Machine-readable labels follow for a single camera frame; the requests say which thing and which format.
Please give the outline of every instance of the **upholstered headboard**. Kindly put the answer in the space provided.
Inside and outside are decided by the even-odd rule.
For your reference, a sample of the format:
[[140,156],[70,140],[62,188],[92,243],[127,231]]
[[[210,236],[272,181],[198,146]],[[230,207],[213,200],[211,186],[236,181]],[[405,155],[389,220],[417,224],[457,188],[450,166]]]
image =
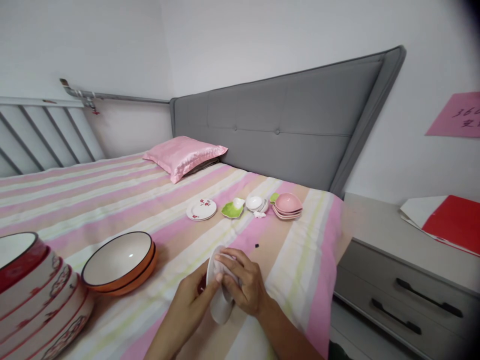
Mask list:
[[406,56],[403,46],[170,101],[173,136],[223,163],[340,197]]

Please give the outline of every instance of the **drawer handle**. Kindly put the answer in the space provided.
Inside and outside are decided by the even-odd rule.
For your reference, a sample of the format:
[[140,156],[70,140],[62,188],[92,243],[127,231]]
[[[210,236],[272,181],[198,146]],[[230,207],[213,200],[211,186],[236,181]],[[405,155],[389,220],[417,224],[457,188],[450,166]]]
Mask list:
[[459,318],[464,317],[464,314],[462,313],[462,311],[460,311],[460,309],[457,309],[455,306],[452,306],[452,305],[450,305],[449,303],[446,303],[446,302],[439,303],[439,302],[436,302],[435,300],[432,300],[431,298],[423,295],[422,293],[420,293],[418,291],[415,291],[412,288],[412,286],[408,282],[406,282],[405,280],[402,280],[402,279],[397,277],[396,278],[396,283],[398,285],[400,285],[402,288],[408,290],[409,292],[412,292],[415,295],[418,295],[419,297],[431,302],[432,304],[437,305],[439,308],[442,308],[446,312],[449,312],[450,314],[455,315],[456,317],[459,317]]
[[376,307],[378,310],[384,312],[385,314],[387,314],[389,317],[391,317],[392,319],[398,321],[400,324],[402,324],[403,326],[409,328],[410,330],[412,330],[415,334],[418,334],[418,335],[422,335],[422,329],[420,327],[418,327],[417,325],[415,325],[413,322],[410,322],[410,321],[402,321],[400,320],[398,317],[396,317],[395,315],[393,315],[391,312],[388,312],[387,310],[384,309],[384,306],[382,305],[382,303],[378,300],[375,300],[374,298],[371,299],[371,303],[373,304],[374,307]]

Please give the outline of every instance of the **pink pillow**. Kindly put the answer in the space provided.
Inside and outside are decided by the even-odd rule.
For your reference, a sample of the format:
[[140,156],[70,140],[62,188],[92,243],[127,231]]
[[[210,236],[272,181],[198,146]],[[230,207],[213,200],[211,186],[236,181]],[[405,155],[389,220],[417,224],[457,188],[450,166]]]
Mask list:
[[160,165],[176,184],[197,165],[227,152],[227,148],[194,140],[187,136],[174,137],[148,150],[143,158]]

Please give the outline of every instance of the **floor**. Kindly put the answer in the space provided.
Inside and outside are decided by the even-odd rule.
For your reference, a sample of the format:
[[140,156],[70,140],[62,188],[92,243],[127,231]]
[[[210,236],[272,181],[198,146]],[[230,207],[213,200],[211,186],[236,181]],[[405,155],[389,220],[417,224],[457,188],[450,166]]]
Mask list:
[[330,340],[352,360],[420,360],[382,329],[333,297]]

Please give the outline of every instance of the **striped bed sheet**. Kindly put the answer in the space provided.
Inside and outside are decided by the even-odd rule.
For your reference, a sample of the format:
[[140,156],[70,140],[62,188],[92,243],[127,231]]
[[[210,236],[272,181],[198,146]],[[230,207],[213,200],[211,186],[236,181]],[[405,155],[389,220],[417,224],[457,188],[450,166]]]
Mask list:
[[[303,202],[294,221],[244,211],[222,216],[235,197],[269,198],[290,192]],[[186,216],[192,199],[218,206],[207,221]],[[161,251],[150,279],[120,298],[99,296],[80,336],[64,359],[142,359],[181,279],[218,245],[243,250],[259,263],[267,291],[288,318],[328,356],[335,247],[343,202],[335,195],[218,163],[172,184],[141,154],[0,179],[0,236],[37,232],[81,272],[88,258],[112,238],[149,233]],[[275,354],[258,322],[234,306],[225,325],[207,312],[177,359],[270,359]]]

